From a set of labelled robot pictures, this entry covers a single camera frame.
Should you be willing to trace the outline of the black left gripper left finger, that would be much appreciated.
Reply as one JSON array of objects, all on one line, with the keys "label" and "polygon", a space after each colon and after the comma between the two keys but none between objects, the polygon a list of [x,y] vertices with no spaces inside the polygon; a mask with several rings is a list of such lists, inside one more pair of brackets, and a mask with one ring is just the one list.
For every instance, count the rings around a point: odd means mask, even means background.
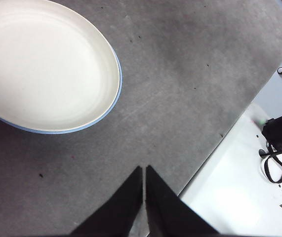
[{"label": "black left gripper left finger", "polygon": [[143,172],[137,166],[116,192],[73,235],[127,235],[143,203]]}]

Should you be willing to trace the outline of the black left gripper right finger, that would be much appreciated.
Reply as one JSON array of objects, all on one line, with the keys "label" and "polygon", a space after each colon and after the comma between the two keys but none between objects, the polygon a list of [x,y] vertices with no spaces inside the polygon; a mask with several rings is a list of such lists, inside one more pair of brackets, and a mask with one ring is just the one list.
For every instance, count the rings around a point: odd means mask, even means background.
[{"label": "black left gripper right finger", "polygon": [[189,208],[159,176],[146,167],[146,210],[152,235],[216,235],[217,231]]}]

